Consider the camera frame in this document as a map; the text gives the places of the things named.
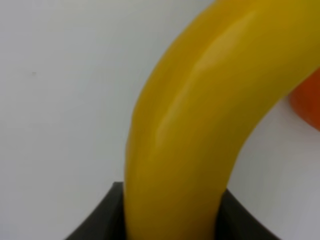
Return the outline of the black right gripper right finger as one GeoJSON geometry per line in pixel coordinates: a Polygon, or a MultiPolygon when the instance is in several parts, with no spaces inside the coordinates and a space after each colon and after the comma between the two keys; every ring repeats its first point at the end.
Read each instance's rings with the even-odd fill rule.
{"type": "Polygon", "coordinates": [[[279,240],[226,190],[215,224],[215,240],[279,240]]]}

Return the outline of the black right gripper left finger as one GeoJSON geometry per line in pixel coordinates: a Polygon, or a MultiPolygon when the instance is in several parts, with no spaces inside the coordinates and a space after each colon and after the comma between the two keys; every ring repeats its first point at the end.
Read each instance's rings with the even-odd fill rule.
{"type": "Polygon", "coordinates": [[[123,183],[114,182],[93,212],[66,240],[125,240],[123,183]]]}

